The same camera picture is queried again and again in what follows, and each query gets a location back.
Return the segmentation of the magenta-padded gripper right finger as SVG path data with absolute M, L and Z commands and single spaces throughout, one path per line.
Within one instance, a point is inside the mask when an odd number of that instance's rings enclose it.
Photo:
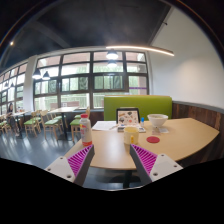
M 130 145 L 130 155 L 143 185 L 182 169 L 182 166 L 166 154 L 155 154 L 134 144 Z

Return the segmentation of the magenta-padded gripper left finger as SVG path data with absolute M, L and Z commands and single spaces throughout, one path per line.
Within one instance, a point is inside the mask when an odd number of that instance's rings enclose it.
M 94 145 L 90 145 L 68 158 L 64 156 L 57 158 L 46 171 L 82 186 L 94 155 Z

